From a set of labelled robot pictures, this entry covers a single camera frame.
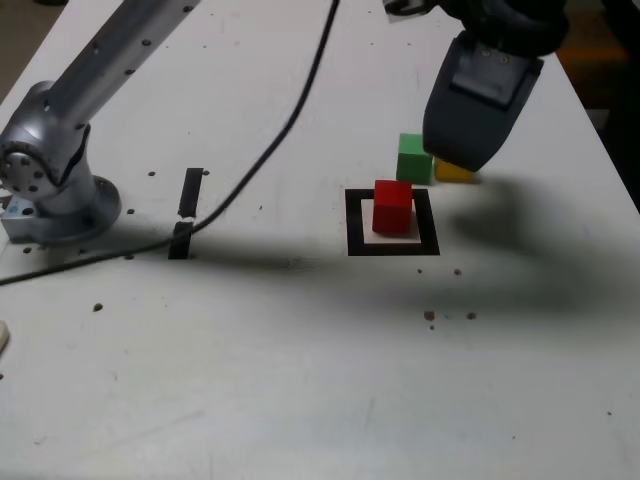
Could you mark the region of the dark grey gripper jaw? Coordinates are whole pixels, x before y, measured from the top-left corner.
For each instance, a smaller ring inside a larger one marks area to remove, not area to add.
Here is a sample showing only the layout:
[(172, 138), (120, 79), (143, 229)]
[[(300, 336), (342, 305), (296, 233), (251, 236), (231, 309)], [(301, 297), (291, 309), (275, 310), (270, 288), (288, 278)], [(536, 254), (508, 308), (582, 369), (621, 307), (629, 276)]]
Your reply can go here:
[(464, 31), (451, 42), (426, 104), (424, 149), (479, 171), (500, 150), (544, 61), (507, 54)]

